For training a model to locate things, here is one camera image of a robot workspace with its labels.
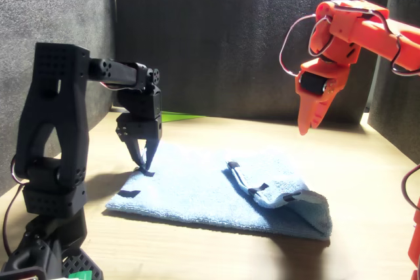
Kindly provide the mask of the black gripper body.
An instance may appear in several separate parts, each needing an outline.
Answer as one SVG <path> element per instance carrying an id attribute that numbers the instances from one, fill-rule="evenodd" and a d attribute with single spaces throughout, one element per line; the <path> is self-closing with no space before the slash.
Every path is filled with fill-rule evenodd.
<path id="1" fill-rule="evenodd" d="M 129 139 L 160 141 L 162 135 L 161 116 L 155 119 L 137 119 L 132 115 L 120 115 L 116 133 L 122 142 Z"/>

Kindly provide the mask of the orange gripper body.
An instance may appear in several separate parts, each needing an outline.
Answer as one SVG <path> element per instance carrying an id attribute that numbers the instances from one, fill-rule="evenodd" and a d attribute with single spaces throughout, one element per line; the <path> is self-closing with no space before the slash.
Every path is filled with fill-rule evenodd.
<path id="1" fill-rule="evenodd" d="M 349 65 L 316 58 L 301 64 L 301 70 L 295 78 L 295 91 L 309 100 L 331 100 L 344 89 L 349 73 Z"/>

